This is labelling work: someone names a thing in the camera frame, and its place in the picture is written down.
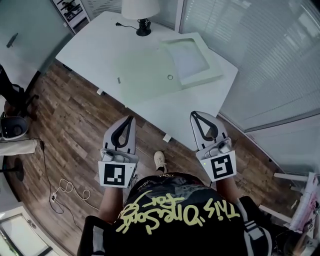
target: white table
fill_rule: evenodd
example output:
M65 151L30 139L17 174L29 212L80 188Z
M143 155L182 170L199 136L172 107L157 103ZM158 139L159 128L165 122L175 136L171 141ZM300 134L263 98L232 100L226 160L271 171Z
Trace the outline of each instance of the white table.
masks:
M139 26L136 20L125 19L119 13L103 12L76 34L56 59L124 104L118 76L113 71L114 60L123 52L155 47L160 41L176 38L179 34L153 22L151 34L141 37L131 27L116 26L117 22ZM215 52L211 53L223 70L222 79L130 106L138 115L193 151L197 150L197 145L190 113L202 111L216 117L238 72L234 65Z

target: power plug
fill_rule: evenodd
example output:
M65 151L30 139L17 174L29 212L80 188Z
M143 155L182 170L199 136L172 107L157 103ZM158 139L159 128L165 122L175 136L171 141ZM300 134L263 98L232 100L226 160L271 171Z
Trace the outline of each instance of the power plug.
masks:
M51 202L55 203L55 200L57 199L57 194L53 192L50 199L51 199Z

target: floor plank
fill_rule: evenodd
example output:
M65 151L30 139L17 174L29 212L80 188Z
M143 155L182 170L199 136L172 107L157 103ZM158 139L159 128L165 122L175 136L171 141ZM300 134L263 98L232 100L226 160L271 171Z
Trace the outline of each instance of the floor plank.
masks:
M84 189L89 189L91 197L88 203L99 207L104 192L98 179L103 135L108 127L126 115L136 118L136 154L140 158L137 173L140 179L155 172L153 155L161 150L170 172L189 173L200 178L205 185L210 185L210 179L196 159L195 152L174 139L164 142L165 134L161 130L109 95L99 96L96 91L93 84L58 62L53 63L34 86L32 93L39 95L34 106L38 119L30 124L28 135L45 143L51 192L59 187L60 179L64 178L71 181L81 195ZM289 189L287 181L274 179L276 165L270 163L268 157L234 127L223 122L235 149L238 171L235 180L243 195L251 196L257 205L264 204L291 217L291 205L299 194ZM24 181L19 182L14 175L10 176L18 196L43 227L75 255L81 231L73 223L68 210L56 214L49 205L50 189L40 147L34 154L19 157L25 169ZM13 165L14 159L15 156L8 157L9 166ZM67 194L59 191L57 199L71 209L81 228L86 216L97 214L74 192Z

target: office chair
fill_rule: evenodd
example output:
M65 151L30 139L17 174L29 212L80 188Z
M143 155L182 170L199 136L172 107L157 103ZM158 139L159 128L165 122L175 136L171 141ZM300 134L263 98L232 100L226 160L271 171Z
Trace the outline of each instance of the office chair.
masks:
M10 82L4 67L0 64L0 95L2 95L6 101L14 107L12 112L13 116L28 116L33 120L36 120L37 117L31 115L27 108L34 99L39 99L38 95L33 95L29 100L29 95L25 93L25 90L17 84Z

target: door handle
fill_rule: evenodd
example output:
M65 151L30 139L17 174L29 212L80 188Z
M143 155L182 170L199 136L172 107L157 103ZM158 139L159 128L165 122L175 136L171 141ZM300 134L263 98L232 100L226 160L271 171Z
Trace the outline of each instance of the door handle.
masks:
M16 40L18 33L15 33L9 40L9 42L6 44L7 48L10 48L13 44L13 42Z

